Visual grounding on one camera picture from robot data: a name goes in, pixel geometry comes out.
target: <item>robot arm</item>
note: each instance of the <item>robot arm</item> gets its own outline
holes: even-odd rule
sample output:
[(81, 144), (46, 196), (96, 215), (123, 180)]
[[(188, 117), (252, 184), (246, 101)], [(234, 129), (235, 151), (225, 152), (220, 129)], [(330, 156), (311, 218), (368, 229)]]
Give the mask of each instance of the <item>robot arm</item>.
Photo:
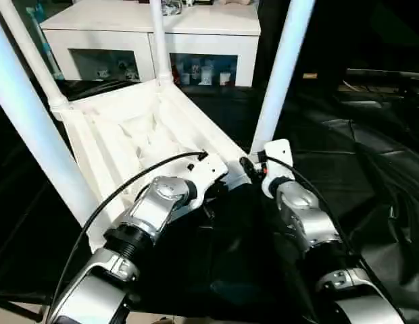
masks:
[[(265, 151), (292, 166), (287, 140), (269, 142)], [(302, 253), (299, 271), (309, 290), (319, 297), (320, 304), (328, 305), (325, 317), (330, 319), (324, 323), (403, 323), (363, 265), (351, 256), (315, 194), (296, 182), (291, 171), (269, 161), (262, 191), (276, 200), (287, 234), (295, 238)]]
[(66, 288), (48, 324), (123, 324), (128, 316), (126, 287), (139, 278), (139, 267), (172, 214), (203, 203), (206, 190), (227, 174), (216, 155), (195, 164), (183, 178), (156, 177), (147, 191), (106, 231), (98, 249)]

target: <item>white cabinet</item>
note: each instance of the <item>white cabinet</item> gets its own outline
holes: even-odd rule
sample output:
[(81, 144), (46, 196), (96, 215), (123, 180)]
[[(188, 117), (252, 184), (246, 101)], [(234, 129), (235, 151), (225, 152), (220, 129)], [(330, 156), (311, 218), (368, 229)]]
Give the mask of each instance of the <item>white cabinet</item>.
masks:
[[(260, 35), (254, 6), (194, 6), (164, 25), (177, 82), (251, 86)], [(155, 78), (148, 5), (82, 0), (41, 27), (67, 80)]]

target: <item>glass cabinet door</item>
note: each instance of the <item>glass cabinet door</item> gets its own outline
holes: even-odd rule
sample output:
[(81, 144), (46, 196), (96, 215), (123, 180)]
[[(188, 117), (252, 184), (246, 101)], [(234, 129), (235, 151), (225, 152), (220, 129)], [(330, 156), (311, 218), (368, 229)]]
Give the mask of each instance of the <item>glass cabinet door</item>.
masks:
[(82, 80), (128, 80), (140, 82), (132, 51), (70, 49)]
[(66, 80), (155, 78), (146, 32), (44, 30)]
[(172, 74), (179, 85), (234, 86), (238, 56), (171, 53)]
[[(251, 86), (259, 37), (166, 33), (174, 80), (180, 85)], [(157, 73), (157, 48), (149, 35)]]

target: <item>white shelf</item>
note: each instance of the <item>white shelf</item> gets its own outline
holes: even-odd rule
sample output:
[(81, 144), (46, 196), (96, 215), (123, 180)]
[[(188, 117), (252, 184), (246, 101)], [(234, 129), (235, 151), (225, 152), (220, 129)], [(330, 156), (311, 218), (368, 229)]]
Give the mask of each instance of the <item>white shelf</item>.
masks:
[[(43, 30), (152, 32), (149, 5), (124, 0), (82, 0), (41, 24)], [(164, 29), (175, 34), (259, 36), (254, 5), (196, 5), (164, 17)]]

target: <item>white pipe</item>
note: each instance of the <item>white pipe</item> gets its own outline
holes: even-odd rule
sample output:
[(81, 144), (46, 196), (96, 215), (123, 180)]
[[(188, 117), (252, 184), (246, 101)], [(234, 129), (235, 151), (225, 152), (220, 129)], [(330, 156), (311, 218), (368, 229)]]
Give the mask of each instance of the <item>white pipe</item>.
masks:
[[(98, 205), (66, 144), (37, 96), (0, 25), (0, 105), (69, 210), (82, 225)], [(51, 211), (55, 226), (55, 211)], [(102, 214), (90, 229), (92, 246), (109, 226)]]
[(276, 59), (272, 66), (270, 81), (251, 145), (250, 154), (252, 155), (262, 151), (265, 143), (270, 142), (274, 137), (314, 3), (315, 0), (291, 0), (289, 4)]
[(36, 33), (38, 34), (41, 44), (43, 45), (43, 49), (45, 51), (45, 54), (47, 56), (47, 60), (49, 61), (49, 64), (53, 70), (53, 77), (55, 79), (63, 80), (64, 77), (62, 76), (62, 72), (59, 69), (58, 65), (56, 64), (55, 58), (52, 54), (52, 49), (50, 48), (49, 42), (47, 42), (46, 36), (44, 35), (43, 31), (41, 30), (40, 24), (35, 18), (35, 9), (31, 7), (26, 8), (26, 12), (31, 18), (32, 25), (34, 25), (34, 28), (36, 30)]
[(151, 15), (155, 39), (155, 51), (158, 62), (158, 80), (161, 86), (173, 83), (172, 70), (170, 67), (169, 53), (166, 48), (166, 39), (163, 29), (163, 14), (161, 0), (151, 0)]
[(0, 0), (0, 12), (25, 56), (52, 109), (69, 108), (11, 0)]

